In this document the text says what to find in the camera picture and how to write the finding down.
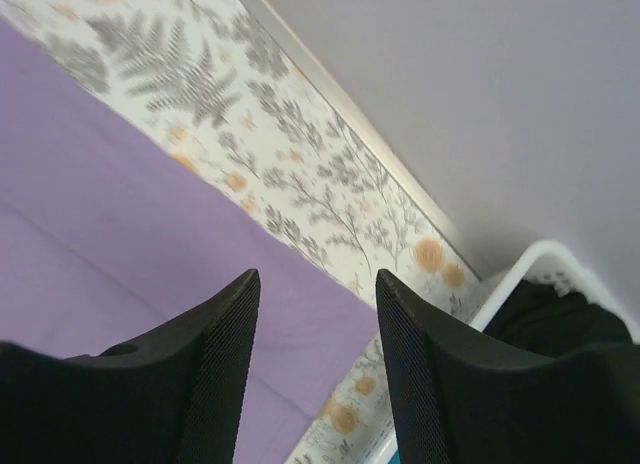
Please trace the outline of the purple t shirt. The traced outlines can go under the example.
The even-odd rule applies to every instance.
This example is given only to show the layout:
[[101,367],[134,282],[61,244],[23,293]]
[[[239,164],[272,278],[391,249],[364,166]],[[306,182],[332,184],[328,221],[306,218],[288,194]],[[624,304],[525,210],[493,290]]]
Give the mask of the purple t shirt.
[[255,269],[234,459],[283,463],[374,336],[374,311],[1,27],[1,336],[96,354]]

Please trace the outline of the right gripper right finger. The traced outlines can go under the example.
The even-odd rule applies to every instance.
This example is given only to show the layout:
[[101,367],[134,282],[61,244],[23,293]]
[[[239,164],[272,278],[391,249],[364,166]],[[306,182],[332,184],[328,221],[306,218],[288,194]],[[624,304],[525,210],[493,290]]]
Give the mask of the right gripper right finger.
[[379,271],[377,315],[404,463],[635,463],[639,349],[551,358],[498,341]]

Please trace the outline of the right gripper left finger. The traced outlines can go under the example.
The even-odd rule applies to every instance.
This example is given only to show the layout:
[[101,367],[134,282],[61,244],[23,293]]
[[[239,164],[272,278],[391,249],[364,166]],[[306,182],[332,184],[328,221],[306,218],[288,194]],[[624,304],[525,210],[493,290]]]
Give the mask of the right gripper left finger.
[[1,346],[5,463],[229,463],[256,332],[250,269],[97,356]]

